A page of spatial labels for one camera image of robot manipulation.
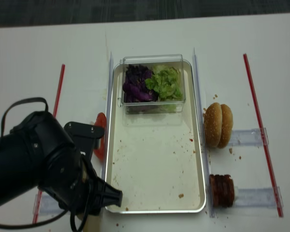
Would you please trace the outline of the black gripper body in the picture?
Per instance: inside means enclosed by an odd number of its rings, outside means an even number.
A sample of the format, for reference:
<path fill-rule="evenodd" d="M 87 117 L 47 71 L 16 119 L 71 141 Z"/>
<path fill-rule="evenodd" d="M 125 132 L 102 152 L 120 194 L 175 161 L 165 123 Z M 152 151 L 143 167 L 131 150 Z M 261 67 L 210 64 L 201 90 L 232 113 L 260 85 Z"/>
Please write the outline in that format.
<path fill-rule="evenodd" d="M 54 176 L 47 177 L 46 184 L 41 186 L 43 194 L 51 196 L 61 209 L 97 215 L 101 208 L 121 206 L 122 191 L 99 178 L 84 155 L 76 163 L 63 164 L 64 171 L 55 169 Z"/>

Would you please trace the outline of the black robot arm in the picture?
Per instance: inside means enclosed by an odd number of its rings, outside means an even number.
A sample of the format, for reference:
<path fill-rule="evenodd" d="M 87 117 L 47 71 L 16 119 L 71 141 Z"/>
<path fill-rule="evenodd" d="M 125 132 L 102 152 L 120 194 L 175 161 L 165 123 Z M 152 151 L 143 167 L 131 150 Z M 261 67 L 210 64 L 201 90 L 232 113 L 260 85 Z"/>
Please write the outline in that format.
<path fill-rule="evenodd" d="M 38 187 L 63 210 L 99 213 L 121 206 L 122 192 L 100 179 L 89 159 L 102 127 L 34 112 L 0 138 L 0 206 Z"/>

